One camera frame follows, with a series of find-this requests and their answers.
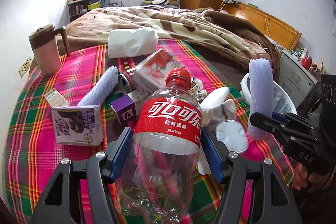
comforter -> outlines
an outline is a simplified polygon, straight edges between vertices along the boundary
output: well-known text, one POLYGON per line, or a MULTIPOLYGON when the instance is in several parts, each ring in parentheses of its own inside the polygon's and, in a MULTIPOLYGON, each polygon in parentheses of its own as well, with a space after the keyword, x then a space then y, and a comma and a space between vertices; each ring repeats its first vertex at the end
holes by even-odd
MULTIPOLYGON (((253 25, 211 10, 197 13, 156 5, 98 8, 67 25, 67 34, 71 51, 76 51, 107 44, 111 30, 142 27, 155 29, 159 38, 177 38, 206 47, 246 70, 249 61, 258 58, 270 60, 274 71, 278 68, 274 46, 253 25)), ((65 54, 60 36, 58 47, 60 55, 65 54)))

electrical outlet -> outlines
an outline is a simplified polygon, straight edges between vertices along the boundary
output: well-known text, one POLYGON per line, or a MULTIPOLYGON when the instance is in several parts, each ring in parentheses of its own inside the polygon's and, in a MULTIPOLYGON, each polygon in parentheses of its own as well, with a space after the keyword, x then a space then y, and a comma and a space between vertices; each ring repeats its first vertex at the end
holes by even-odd
POLYGON ((30 64, 29 64, 28 60, 23 64, 23 67, 25 68, 26 71, 29 70, 30 64))
POLYGON ((21 78, 24 76, 26 73, 25 67, 23 65, 19 68, 19 74, 21 75, 21 78))
POLYGON ((32 57, 31 57, 31 56, 28 57, 27 61, 28 61, 28 63, 29 63, 29 66, 31 66, 31 65, 32 65, 32 61, 33 61, 32 57))

bed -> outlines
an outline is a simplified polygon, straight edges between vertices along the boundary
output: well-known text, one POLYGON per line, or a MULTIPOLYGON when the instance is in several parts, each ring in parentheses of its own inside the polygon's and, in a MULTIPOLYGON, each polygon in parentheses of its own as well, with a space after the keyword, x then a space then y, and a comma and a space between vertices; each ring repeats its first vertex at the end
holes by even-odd
POLYGON ((238 3, 237 5, 222 3, 219 10, 225 10, 230 15, 248 20, 260 32, 271 37, 277 44, 289 51, 295 49, 301 37, 301 33, 286 22, 244 3, 238 3))
MULTIPOLYGON (((56 144, 50 107, 43 94, 56 87, 71 105, 76 105, 110 65, 117 66, 119 71, 136 65, 144 57, 108 59, 108 33, 112 29, 144 26, 157 31, 160 38, 158 47, 171 52, 194 74, 201 72, 197 77, 202 79, 208 92, 221 86, 230 87, 237 119, 247 128, 249 106, 231 83, 239 72, 241 76, 236 82, 239 85, 239 78, 248 72, 251 59, 267 58, 274 72, 279 61, 276 47, 249 21, 211 9, 195 12, 155 5, 92 10, 67 25, 68 41, 73 52, 70 57, 64 55, 61 37, 58 37, 61 70, 51 77, 43 77, 39 68, 34 68, 32 64, 30 77, 18 98, 8 132, 4 174, 7 204, 20 223, 29 221, 48 178, 62 158, 86 159, 106 148, 122 129, 118 128, 109 107, 109 103, 121 95, 117 90, 102 106, 104 141, 99 147, 56 144)), ((292 183, 293 167, 272 135, 265 141, 249 140, 249 149, 244 156, 257 161, 271 158, 286 183, 292 183)), ((89 217, 88 195, 85 185, 83 187, 84 213, 89 217)), ((198 223, 211 222, 222 188, 211 175, 201 176, 197 171, 194 187, 195 195, 185 223, 195 223, 200 217, 202 220, 198 223)), ((251 193, 252 183, 248 182, 240 223, 245 223, 248 217, 251 193)), ((134 223, 129 219, 123 220, 128 224, 134 223)))
MULTIPOLYGON (((70 49, 106 44, 112 29, 140 27, 154 28, 161 39, 186 41, 215 68, 224 71, 238 89, 251 59, 267 58, 274 73, 280 65, 276 47, 249 21, 212 9, 196 12, 156 5, 98 8, 67 26, 70 49)), ((61 37, 58 47, 60 55, 65 54, 61 37)))

plastic bottle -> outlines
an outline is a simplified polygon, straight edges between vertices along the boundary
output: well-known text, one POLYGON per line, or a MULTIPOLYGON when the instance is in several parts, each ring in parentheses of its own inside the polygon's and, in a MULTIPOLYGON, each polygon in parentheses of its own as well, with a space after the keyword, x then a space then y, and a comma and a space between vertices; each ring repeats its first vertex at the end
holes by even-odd
POLYGON ((115 183, 123 215, 142 215, 146 223, 179 223, 186 215, 202 121, 190 88, 190 73, 176 68, 169 73, 166 88, 147 98, 125 168, 115 183))

foam roller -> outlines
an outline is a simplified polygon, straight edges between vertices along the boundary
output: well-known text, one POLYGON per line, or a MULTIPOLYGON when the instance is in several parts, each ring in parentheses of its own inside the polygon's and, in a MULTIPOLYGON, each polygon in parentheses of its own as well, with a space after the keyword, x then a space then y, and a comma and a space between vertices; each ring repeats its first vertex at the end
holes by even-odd
POLYGON ((100 77, 96 85, 78 103, 79 106, 102 105, 107 96, 112 92, 118 83, 118 69, 115 66, 109 67, 100 77))
MULTIPOLYGON (((251 60, 249 66, 251 102, 250 116, 254 112, 259 112, 268 117, 272 117, 273 112, 273 74, 268 60, 260 58, 251 60)), ((248 123, 247 134, 253 140, 263 140, 268 133, 248 123)))

